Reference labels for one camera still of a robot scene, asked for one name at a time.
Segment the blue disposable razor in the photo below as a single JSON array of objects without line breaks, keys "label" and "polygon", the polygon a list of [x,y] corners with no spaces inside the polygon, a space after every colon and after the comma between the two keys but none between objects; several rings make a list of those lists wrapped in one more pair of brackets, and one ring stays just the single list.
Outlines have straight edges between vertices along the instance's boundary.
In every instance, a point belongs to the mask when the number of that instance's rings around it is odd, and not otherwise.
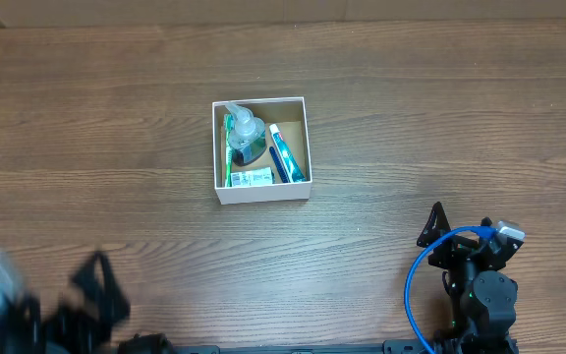
[{"label": "blue disposable razor", "polygon": [[281,163],[281,160],[278,156],[278,153],[277,153],[275,147],[270,147],[269,152],[270,152],[270,155],[273,159],[274,165],[277,169],[277,172],[278,172],[278,175],[279,175],[281,182],[282,183],[288,183],[289,178],[287,176],[287,172],[286,172],[285,168],[283,167],[283,164]]}]

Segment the teal toothpaste tube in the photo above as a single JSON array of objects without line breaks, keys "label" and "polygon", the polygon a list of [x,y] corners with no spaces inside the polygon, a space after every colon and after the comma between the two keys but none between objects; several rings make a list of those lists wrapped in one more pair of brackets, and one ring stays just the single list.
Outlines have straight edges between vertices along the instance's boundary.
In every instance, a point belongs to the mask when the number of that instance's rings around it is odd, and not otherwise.
[{"label": "teal toothpaste tube", "polygon": [[292,154],[290,148],[284,140],[278,126],[276,124],[270,125],[269,131],[281,163],[283,164],[283,167],[287,172],[287,176],[289,178],[288,183],[306,182],[307,179],[305,177],[305,174],[302,172],[299,163],[296,161],[294,155]]}]

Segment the small green white packet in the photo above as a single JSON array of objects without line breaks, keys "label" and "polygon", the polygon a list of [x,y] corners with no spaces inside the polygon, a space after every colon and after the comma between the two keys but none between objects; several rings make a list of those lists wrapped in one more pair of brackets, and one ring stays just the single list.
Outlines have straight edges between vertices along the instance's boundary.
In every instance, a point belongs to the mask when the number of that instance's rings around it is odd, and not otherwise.
[{"label": "small green white packet", "polygon": [[232,187],[257,187],[272,185],[275,177],[270,167],[255,170],[232,172],[230,175]]}]

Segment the pink cardboard box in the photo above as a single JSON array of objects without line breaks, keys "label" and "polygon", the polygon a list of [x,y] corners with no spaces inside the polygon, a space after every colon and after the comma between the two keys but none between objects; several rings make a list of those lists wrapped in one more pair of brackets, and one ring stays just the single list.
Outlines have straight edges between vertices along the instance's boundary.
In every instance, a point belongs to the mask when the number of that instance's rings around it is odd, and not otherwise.
[{"label": "pink cardboard box", "polygon": [[311,150],[305,99],[296,97],[241,99],[236,102],[250,109],[256,117],[269,126],[275,124],[281,130],[284,141],[306,177],[304,182],[282,183],[266,186],[227,187],[223,118],[228,113],[222,101],[211,104],[213,186],[223,205],[306,200],[311,195]]}]

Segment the clear soap pump bottle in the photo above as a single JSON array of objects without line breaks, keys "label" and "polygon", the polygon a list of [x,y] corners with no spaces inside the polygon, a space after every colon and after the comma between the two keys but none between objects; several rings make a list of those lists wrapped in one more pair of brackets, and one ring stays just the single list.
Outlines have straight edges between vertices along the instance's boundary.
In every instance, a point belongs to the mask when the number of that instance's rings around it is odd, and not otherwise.
[{"label": "clear soap pump bottle", "polygon": [[246,166],[259,159],[266,150],[265,124],[253,112],[236,103],[226,103],[232,117],[229,145],[232,160],[238,166]]}]

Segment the green toothbrush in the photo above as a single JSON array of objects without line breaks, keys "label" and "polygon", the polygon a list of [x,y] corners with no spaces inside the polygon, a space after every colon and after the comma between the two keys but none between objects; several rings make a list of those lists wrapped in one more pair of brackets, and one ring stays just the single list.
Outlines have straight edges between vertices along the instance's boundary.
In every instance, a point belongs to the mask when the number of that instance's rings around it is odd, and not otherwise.
[{"label": "green toothbrush", "polygon": [[231,147],[230,143],[230,136],[231,132],[234,128],[234,119],[233,116],[228,113],[224,115],[224,132],[225,132],[225,186],[231,187],[232,181],[232,164],[233,164],[233,148]]}]

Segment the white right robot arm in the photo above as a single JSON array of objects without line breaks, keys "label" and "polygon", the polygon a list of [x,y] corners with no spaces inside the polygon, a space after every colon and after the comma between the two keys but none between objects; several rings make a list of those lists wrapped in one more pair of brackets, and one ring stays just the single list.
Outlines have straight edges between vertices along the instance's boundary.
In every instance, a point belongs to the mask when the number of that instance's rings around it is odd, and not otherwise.
[{"label": "white right robot arm", "polygon": [[[510,336],[516,321],[518,284],[501,271],[524,245],[526,233],[509,221],[484,218],[479,225],[450,226],[442,203],[435,203],[417,245],[422,252],[404,285],[404,307],[424,353],[517,353]],[[450,298],[451,327],[432,339],[422,334],[411,306],[414,275],[422,262],[443,270]]]}]

